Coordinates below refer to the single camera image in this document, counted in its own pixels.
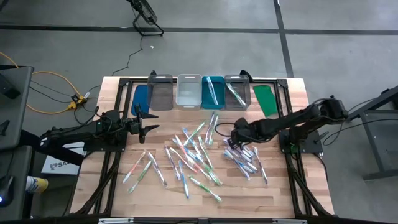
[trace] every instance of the concrete floor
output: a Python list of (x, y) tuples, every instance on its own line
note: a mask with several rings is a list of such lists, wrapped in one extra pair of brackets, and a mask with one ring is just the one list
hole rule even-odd
[[(163, 27), (278, 28), (272, 0), (149, 2)], [(279, 2), (286, 29), (398, 30), (395, 0)], [(0, 12), (3, 24), (126, 27), (131, 26), (132, 19), (131, 9), (123, 0), (13, 0)], [(103, 76), (126, 66), (128, 55), (139, 49), (139, 40), (135, 32), (0, 30), (1, 51), (19, 65), (61, 73), (83, 93), (101, 84)], [(350, 108), (398, 83), (397, 35), (287, 35), (287, 43), (294, 76), (304, 78), (310, 101), (335, 95)], [(130, 67), (117, 75), (148, 75), (151, 70), (172, 75), (226, 75), (246, 69), (255, 77), (287, 76), (279, 34), (168, 32), (164, 37), (144, 38), (142, 47), (144, 50), (132, 57)], [(0, 63), (9, 64), (4, 58)], [(35, 75), (33, 79), (73, 93), (57, 78)], [(57, 98), (68, 100), (66, 96)], [(35, 92), (30, 93), (29, 103), (47, 111), (66, 107), (49, 103)], [(78, 116), (84, 120), (90, 114), (79, 111)], [(46, 116), (27, 110), (25, 114), (24, 129), (35, 134), (52, 126), (74, 125), (72, 112)], [(322, 131), (337, 129), (327, 126)], [(363, 175), (377, 171), (362, 127), (347, 130), (324, 150), (337, 215), (398, 222), (398, 178), (362, 180)], [(35, 166), (38, 173), (40, 159)], [(69, 193), (67, 187), (44, 193), (35, 213), (60, 215)]]

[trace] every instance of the teal bin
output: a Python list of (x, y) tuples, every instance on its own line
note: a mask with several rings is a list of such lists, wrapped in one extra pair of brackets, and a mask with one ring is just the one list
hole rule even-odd
[(225, 105), (225, 81), (224, 77), (210, 76), (210, 80), (214, 86), (218, 105), (214, 104), (213, 98), (210, 95), (210, 89), (206, 77), (201, 79), (201, 106), (204, 109), (219, 110), (223, 109)]

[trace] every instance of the plastic bin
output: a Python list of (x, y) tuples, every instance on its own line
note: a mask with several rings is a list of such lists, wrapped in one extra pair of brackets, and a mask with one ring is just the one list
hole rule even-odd
[(149, 75), (147, 104), (154, 111), (173, 109), (173, 76)]
[(246, 110), (251, 104), (249, 77), (247, 75), (226, 75), (224, 79), (225, 84), (230, 83), (246, 103), (246, 106), (241, 105), (228, 87), (225, 86), (225, 109), (232, 111)]
[(181, 110), (199, 110), (201, 105), (201, 75), (182, 74), (177, 77), (175, 102)]
[(210, 76), (210, 80), (213, 84), (214, 91), (216, 93), (218, 105), (214, 104), (213, 98), (210, 95), (210, 90), (206, 77), (202, 77), (201, 106), (204, 109), (216, 109), (216, 110), (223, 109), (225, 105), (224, 77)]

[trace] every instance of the yellow cable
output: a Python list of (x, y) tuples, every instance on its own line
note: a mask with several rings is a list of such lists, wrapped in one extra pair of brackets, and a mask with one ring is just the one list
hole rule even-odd
[[(6, 59), (8, 59), (12, 64), (14, 64), (15, 67), (19, 68), (18, 65), (17, 65), (17, 63), (15, 63), (15, 61), (13, 61), (13, 60), (12, 60), (10, 57), (8, 57), (6, 54), (0, 52), (0, 55), (4, 56), (4, 57), (5, 57)], [(69, 85), (74, 89), (74, 91), (75, 91), (79, 96), (81, 96), (80, 93), (79, 93), (79, 91), (77, 91), (77, 89), (75, 88), (75, 86), (74, 86), (67, 78), (65, 78), (63, 75), (57, 74), (57, 73), (55, 73), (55, 72), (48, 72), (48, 71), (39, 71), (39, 72), (34, 72), (34, 73), (32, 73), (32, 74), (35, 75), (35, 74), (39, 74), (39, 73), (56, 75), (56, 76), (58, 76), (58, 77), (64, 79), (65, 81), (67, 81), (67, 83), (69, 83)], [(71, 109), (71, 108), (68, 106), (67, 108), (65, 108), (64, 110), (61, 110), (61, 111), (46, 112), (46, 111), (41, 111), (41, 110), (35, 109), (35, 108), (31, 107), (31, 105), (28, 105), (28, 104), (26, 104), (26, 106), (27, 106), (29, 109), (31, 109), (32, 111), (35, 111), (35, 112), (38, 112), (38, 113), (42, 113), (42, 114), (60, 114), (60, 113), (66, 112), (66, 111), (68, 111), (69, 109)]]

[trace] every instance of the wooden table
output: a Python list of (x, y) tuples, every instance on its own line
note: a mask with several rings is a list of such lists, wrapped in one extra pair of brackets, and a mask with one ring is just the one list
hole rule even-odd
[[(99, 112), (113, 109), (119, 78), (104, 77), (98, 97)], [(304, 81), (301, 78), (288, 78), (287, 81), (293, 111), (305, 108), (308, 105), (308, 99)], [(252, 88), (251, 98), (252, 103), (247, 111), (218, 111), (220, 114), (219, 122), (235, 122), (240, 117), (245, 117), (248, 122), (264, 118)], [(122, 99), (121, 110), (123, 109), (123, 102), (124, 99)], [(282, 107), (284, 114), (287, 114), (284, 98), (282, 98)], [(269, 179), (269, 184), (265, 185), (260, 173), (253, 175), (252, 179), (247, 181), (236, 166), (223, 157), (223, 137), (215, 133), (214, 143), (212, 146), (208, 146), (208, 151), (215, 167), (215, 173), (223, 181), (223, 185), (219, 187), (209, 183), (201, 173), (197, 174), (195, 178), (209, 186), (223, 201), (217, 203), (190, 180), (187, 180), (190, 192), (190, 198), (187, 200), (182, 183), (176, 180), (171, 169), (164, 151), (164, 145), (172, 146), (179, 151), (171, 141), (171, 137), (178, 134), (180, 139), (185, 140), (186, 137), (181, 128), (185, 127), (188, 132), (192, 132), (201, 122), (210, 120), (212, 110), (180, 111), (173, 109), (171, 111), (150, 110), (149, 112), (159, 116), (159, 118), (145, 119), (144, 125), (159, 124), (160, 127), (147, 134), (145, 144), (139, 144), (137, 136), (128, 137), (126, 151), (122, 153), (119, 166), (112, 210), (113, 217), (294, 217), (286, 162), (284, 155), (279, 151), (278, 137), (265, 144), (253, 144), (259, 149), (259, 156)], [(206, 130), (207, 126), (201, 131), (203, 139)], [(220, 126), (219, 130), (228, 134), (231, 131), (231, 126)], [(163, 188), (153, 167), (151, 167), (137, 189), (132, 194), (128, 194), (128, 188), (135, 183), (148, 158), (145, 157), (141, 161), (134, 175), (130, 177), (126, 184), (122, 184), (122, 180), (143, 150), (147, 150), (155, 156), (169, 187)], [(81, 208), (97, 187), (103, 157), (103, 152), (95, 152), (83, 161), (71, 212)], [(303, 164), (309, 189), (326, 210), (333, 213), (325, 171), (321, 162), (314, 155), (303, 154)], [(188, 169), (184, 169), (184, 171), (186, 175), (191, 173)], [(105, 189), (103, 207), (106, 204), (107, 191)], [(298, 195), (300, 208), (304, 211), (300, 190)]]

